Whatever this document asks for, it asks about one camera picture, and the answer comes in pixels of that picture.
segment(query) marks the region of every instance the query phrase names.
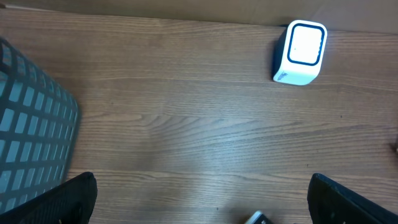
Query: glowing white screen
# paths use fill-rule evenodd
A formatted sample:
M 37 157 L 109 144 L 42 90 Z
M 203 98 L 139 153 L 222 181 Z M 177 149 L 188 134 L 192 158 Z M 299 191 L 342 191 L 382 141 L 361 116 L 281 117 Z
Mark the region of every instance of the glowing white screen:
M 317 62 L 322 40 L 322 31 L 311 27 L 297 26 L 293 31 L 290 59 L 297 62 Z

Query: gray basket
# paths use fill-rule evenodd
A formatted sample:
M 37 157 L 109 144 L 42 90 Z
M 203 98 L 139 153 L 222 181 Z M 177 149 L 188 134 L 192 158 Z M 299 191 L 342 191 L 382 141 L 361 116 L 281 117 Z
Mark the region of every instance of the gray basket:
M 0 214 L 66 178 L 80 110 L 76 100 L 0 39 Z

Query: cube-shaped device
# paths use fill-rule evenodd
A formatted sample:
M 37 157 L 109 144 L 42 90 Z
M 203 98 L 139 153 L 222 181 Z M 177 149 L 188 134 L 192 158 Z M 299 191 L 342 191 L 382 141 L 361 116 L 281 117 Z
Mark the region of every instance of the cube-shaped device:
M 328 32 L 317 22 L 296 20 L 279 38 L 274 54 L 274 81 L 292 85 L 312 82 L 321 69 Z

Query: wooden table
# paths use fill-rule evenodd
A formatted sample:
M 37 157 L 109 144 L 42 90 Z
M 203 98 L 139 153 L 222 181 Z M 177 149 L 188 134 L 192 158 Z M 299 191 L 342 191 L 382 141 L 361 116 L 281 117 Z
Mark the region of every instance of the wooden table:
M 398 213 L 398 36 L 330 31 L 318 78 L 275 83 L 282 27 L 0 11 L 0 35 L 78 99 L 69 177 L 91 223 L 310 223 L 321 172 Z

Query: dark blue border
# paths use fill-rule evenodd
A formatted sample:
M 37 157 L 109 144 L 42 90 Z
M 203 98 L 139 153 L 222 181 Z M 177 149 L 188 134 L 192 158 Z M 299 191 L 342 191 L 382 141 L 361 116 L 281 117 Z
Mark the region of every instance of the dark blue border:
M 320 44 L 319 52 L 318 52 L 318 58 L 317 58 L 317 61 L 316 61 L 315 63 L 299 62 L 299 61 L 292 60 L 292 59 L 290 58 L 290 48 L 291 48 L 291 46 L 292 46 L 294 29 L 295 29 L 296 27 L 298 27 L 298 26 L 310 27 L 310 28 L 314 28 L 314 29 L 321 30 L 321 32 L 322 32 L 321 44 Z M 309 66 L 314 66 L 314 65 L 316 65 L 316 64 L 319 62 L 320 57 L 321 57 L 321 51 L 322 51 L 323 39 L 324 39 L 324 38 L 325 38 L 325 31 L 324 31 L 324 30 L 322 29 L 322 27 L 320 27 L 320 26 L 314 26 L 314 25 L 308 25 L 308 24 L 301 24 L 301 23 L 294 25 L 293 28 L 292 28 L 292 34 L 290 35 L 290 43 L 289 43 L 289 51 L 287 52 L 287 60 L 289 60 L 289 61 L 292 62 L 292 63 L 299 63 L 299 64 L 302 64 L 302 65 L 309 65 Z

